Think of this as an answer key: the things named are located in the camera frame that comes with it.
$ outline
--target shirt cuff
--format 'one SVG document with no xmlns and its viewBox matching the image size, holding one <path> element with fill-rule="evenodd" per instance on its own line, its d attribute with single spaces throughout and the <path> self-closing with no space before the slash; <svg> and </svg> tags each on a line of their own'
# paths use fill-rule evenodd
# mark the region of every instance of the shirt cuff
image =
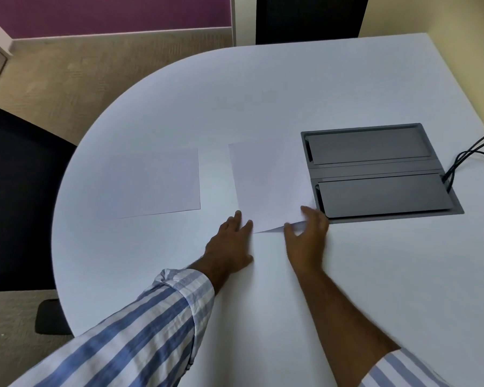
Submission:
<svg viewBox="0 0 484 387">
<path fill-rule="evenodd" d="M 362 379 L 359 387 L 450 387 L 410 351 L 402 348 L 385 355 Z"/>
<path fill-rule="evenodd" d="M 208 320 L 213 309 L 215 291 L 206 275 L 193 269 L 165 269 L 154 280 L 153 286 L 161 283 L 174 288 L 188 302 L 194 319 L 194 344 L 186 369 L 190 369 L 203 340 Z"/>
</svg>

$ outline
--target cable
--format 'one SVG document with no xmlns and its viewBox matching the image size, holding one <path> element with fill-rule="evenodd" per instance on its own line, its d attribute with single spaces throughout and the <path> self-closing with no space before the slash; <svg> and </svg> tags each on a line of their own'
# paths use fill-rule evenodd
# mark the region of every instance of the cable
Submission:
<svg viewBox="0 0 484 387">
<path fill-rule="evenodd" d="M 464 162 L 467 158 L 469 158 L 471 155 L 473 155 L 473 153 L 477 152 L 480 148 L 484 147 L 484 143 L 482 143 L 481 145 L 479 145 L 477 148 L 474 149 L 474 147 L 479 143 L 481 142 L 482 140 L 484 140 L 484 137 L 482 137 L 480 140 L 478 140 L 476 143 L 474 143 L 470 149 L 468 150 L 465 150 L 464 152 L 461 152 L 455 159 L 454 161 L 454 164 L 452 164 L 452 166 L 448 169 L 448 171 L 446 171 L 445 175 L 443 175 L 443 183 L 446 182 L 446 180 L 450 177 L 450 175 L 456 170 L 457 167 L 459 167 L 461 165 L 462 162 Z"/>
<path fill-rule="evenodd" d="M 473 150 L 465 150 L 465 151 L 463 151 L 463 152 L 461 152 L 461 153 L 459 153 L 459 154 L 457 155 L 457 157 L 455 158 L 455 162 L 454 162 L 454 164 L 455 164 L 455 163 L 456 163 L 456 162 L 459 160 L 459 157 L 460 157 L 461 155 L 464 155 L 465 153 L 468 153 L 468 152 L 470 152 L 469 156 L 473 155 L 474 153 L 480 153 L 481 155 L 484 155 L 484 152 L 483 152 L 482 150 L 479 150 L 479 151 L 478 151 L 478 150 L 476 150 L 476 149 L 473 149 Z M 451 176 L 450 176 L 450 181 L 449 181 L 449 183 L 448 183 L 448 186 L 446 187 L 446 191 L 447 191 L 447 192 L 450 192 L 450 190 L 452 189 L 452 185 L 454 184 L 454 178 L 455 178 L 455 170 L 453 170 L 453 171 L 452 171 L 452 174 L 451 174 Z"/>
</svg>

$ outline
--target hand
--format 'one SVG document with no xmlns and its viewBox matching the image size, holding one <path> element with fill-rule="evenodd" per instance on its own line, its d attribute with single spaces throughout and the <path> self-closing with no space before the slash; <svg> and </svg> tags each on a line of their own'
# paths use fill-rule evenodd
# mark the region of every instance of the hand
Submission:
<svg viewBox="0 0 484 387">
<path fill-rule="evenodd" d="M 212 256 L 226 263 L 228 273 L 235 273 L 253 261 L 248 254 L 249 237 L 253 222 L 249 220 L 240 228 L 242 213 L 237 210 L 234 217 L 229 217 L 219 227 L 219 232 L 209 241 L 205 256 Z"/>
<path fill-rule="evenodd" d="M 320 210 L 306 206 L 302 206 L 301 211 L 307 217 L 307 227 L 301 235 L 296 236 L 292 225 L 285 223 L 287 256 L 296 274 L 322 271 L 328 218 Z"/>
</svg>

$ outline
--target floor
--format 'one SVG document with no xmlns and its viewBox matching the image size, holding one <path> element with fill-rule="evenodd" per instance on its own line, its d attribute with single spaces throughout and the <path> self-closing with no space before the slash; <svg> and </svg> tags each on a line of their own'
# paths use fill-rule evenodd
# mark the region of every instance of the floor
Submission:
<svg viewBox="0 0 484 387">
<path fill-rule="evenodd" d="M 20 40 L 0 76 L 0 108 L 78 144 L 120 94 L 182 58 L 232 46 L 231 29 Z M 56 291 L 0 292 L 0 387 L 71 336 L 34 333 L 38 304 Z"/>
</svg>

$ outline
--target blue and white striped sleeve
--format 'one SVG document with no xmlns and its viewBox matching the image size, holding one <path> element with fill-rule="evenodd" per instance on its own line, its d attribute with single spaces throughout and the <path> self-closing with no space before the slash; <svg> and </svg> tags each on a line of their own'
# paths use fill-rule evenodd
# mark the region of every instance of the blue and white striped sleeve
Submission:
<svg viewBox="0 0 484 387">
<path fill-rule="evenodd" d="M 450 387 L 411 352 L 402 348 L 384 356 L 359 387 Z"/>
<path fill-rule="evenodd" d="M 176 386 L 194 362 L 214 298 L 203 273 L 164 270 L 135 302 L 11 386 Z"/>
</svg>

